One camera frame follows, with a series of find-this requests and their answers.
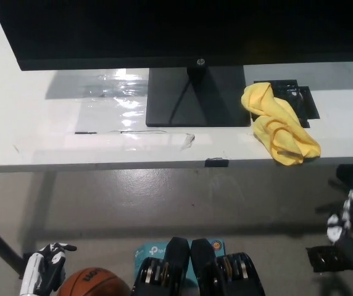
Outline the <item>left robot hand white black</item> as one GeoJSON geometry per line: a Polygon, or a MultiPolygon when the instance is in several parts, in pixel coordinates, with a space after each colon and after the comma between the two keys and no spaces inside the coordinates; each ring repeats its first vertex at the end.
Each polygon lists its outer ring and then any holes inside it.
{"type": "Polygon", "coordinates": [[[53,242],[32,253],[28,259],[20,287],[20,296],[51,295],[65,280],[65,253],[77,247],[53,242]]]}

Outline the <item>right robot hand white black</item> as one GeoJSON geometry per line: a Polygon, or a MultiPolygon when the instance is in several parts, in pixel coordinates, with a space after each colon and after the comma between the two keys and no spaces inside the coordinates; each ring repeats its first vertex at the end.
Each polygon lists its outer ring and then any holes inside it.
{"type": "Polygon", "coordinates": [[[335,244],[345,237],[353,224],[353,189],[348,193],[341,211],[332,214],[327,221],[327,237],[335,244]]]}

